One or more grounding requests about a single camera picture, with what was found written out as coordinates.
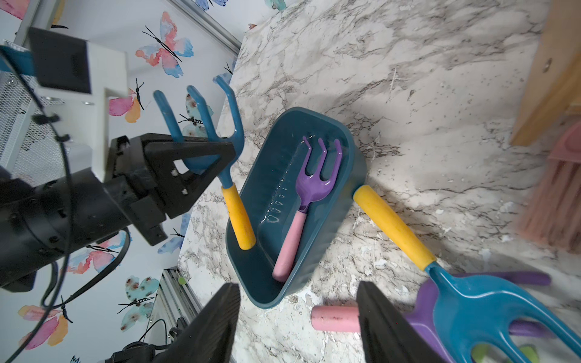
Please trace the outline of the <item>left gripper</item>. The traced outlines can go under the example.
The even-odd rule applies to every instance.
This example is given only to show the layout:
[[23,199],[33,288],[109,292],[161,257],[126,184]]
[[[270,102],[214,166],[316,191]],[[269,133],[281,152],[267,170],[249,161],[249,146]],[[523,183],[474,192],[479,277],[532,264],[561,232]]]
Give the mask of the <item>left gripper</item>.
[[163,222],[188,212],[216,178],[184,165],[184,158],[200,150],[198,144],[179,145],[171,136],[155,133],[111,141],[107,192],[151,246],[167,239]]

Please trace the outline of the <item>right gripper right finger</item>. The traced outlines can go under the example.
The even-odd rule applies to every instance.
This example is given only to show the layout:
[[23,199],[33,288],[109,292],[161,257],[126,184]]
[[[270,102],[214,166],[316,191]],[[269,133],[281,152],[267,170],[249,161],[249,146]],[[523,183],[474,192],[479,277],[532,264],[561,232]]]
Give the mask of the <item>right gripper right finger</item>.
[[367,362],[442,362],[380,289],[359,283],[356,301]]

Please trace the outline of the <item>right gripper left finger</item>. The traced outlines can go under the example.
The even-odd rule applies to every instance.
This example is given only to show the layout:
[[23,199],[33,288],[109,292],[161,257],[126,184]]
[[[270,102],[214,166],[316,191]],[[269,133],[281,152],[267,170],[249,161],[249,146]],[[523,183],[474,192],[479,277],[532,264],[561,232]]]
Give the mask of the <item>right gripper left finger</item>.
[[241,305],[240,288],[224,284],[154,362],[229,362]]

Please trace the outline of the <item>purple rake pink handle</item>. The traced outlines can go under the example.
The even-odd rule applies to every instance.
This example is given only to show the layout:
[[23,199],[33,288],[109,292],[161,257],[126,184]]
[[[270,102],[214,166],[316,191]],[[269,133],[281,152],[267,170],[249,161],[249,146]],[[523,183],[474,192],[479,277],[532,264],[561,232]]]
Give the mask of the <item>purple rake pink handle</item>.
[[[503,278],[514,284],[549,286],[551,277],[544,272],[491,272],[491,276]],[[403,317],[415,331],[447,362],[453,359],[440,342],[434,326],[434,306],[438,289],[433,281],[422,284],[415,301],[415,308]],[[360,332],[359,308],[356,306],[315,306],[311,311],[311,325],[317,331]],[[517,320],[511,323],[509,333],[517,337],[553,339],[555,335],[537,322]]]

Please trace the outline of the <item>teal rake yellow handle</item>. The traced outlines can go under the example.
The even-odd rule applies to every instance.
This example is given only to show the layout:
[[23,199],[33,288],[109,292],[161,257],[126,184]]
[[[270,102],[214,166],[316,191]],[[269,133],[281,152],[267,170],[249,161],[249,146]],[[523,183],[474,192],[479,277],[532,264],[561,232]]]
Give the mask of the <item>teal rake yellow handle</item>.
[[509,334],[510,324],[524,318],[542,323],[580,354],[579,336],[526,290],[491,275],[452,276],[370,186],[358,187],[353,199],[438,288],[434,325],[456,362],[470,362],[472,349],[479,343],[496,346],[513,362],[526,362],[526,355]]

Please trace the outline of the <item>blue claw rake yellow handle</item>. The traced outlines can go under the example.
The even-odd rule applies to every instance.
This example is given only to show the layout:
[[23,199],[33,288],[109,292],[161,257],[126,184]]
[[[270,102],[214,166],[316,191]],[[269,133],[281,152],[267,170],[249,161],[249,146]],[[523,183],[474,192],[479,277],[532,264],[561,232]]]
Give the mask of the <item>blue claw rake yellow handle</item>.
[[225,92],[230,106],[234,133],[228,138],[221,138],[216,133],[207,102],[194,86],[188,86],[187,91],[197,103],[202,123],[207,132],[206,138],[186,139],[178,126],[165,94],[159,90],[155,91],[154,100],[175,143],[186,146],[195,144],[201,146],[200,151],[195,151],[191,157],[184,158],[182,161],[190,171],[196,174],[210,171],[211,177],[219,179],[238,246],[242,250],[249,250],[255,246],[257,239],[238,189],[231,178],[231,167],[238,160],[245,146],[244,127],[232,88],[222,77],[215,77],[213,81]]

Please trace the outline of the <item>teal plastic storage box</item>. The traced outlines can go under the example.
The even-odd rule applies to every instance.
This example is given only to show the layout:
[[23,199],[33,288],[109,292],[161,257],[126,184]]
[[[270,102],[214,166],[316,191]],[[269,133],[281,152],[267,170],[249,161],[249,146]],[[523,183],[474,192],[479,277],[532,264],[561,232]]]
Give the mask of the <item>teal plastic storage box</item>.
[[[333,191],[311,204],[293,269],[286,282],[272,277],[275,260],[283,246],[292,219],[300,206],[295,182],[307,155],[307,174],[316,172],[323,140],[328,157],[322,179],[331,177],[339,141],[343,157]],[[250,301],[271,309],[310,280],[325,251],[353,204],[353,193],[366,180],[366,159],[342,123],[303,107],[286,110],[274,123],[241,190],[257,243],[242,250],[231,226],[225,246],[231,264]]]

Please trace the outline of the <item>purple fork pink handle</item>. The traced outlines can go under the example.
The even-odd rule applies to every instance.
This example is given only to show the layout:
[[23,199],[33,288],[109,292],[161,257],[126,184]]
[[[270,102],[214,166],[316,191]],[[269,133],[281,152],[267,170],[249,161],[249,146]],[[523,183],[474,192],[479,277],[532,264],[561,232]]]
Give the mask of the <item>purple fork pink handle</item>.
[[296,211],[292,224],[290,225],[290,228],[285,236],[284,243],[281,247],[280,253],[278,254],[278,258],[272,272],[272,277],[279,282],[286,282],[293,269],[294,259],[300,245],[300,239],[303,233],[305,221],[307,219],[309,205],[314,202],[322,201],[332,192],[337,181],[340,164],[343,157],[340,141],[336,139],[334,141],[336,157],[334,160],[334,167],[331,177],[326,181],[322,180],[321,173],[325,164],[328,150],[323,140],[318,139],[319,146],[322,149],[322,156],[318,162],[316,172],[312,175],[308,175],[307,165],[310,161],[313,148],[307,140],[306,136],[303,137],[303,141],[307,146],[308,151],[298,173],[295,185],[297,195],[300,198],[300,206]]

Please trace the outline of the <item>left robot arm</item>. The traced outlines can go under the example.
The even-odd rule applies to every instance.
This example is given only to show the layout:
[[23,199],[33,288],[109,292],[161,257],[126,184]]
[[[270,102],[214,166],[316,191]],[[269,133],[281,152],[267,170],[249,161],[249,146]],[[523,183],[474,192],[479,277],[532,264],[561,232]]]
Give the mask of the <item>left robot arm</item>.
[[234,160],[232,143],[149,133],[111,142],[103,179],[91,169],[32,187],[1,183],[1,286],[33,288],[36,272],[133,226],[150,245],[166,240],[163,222],[188,212]]

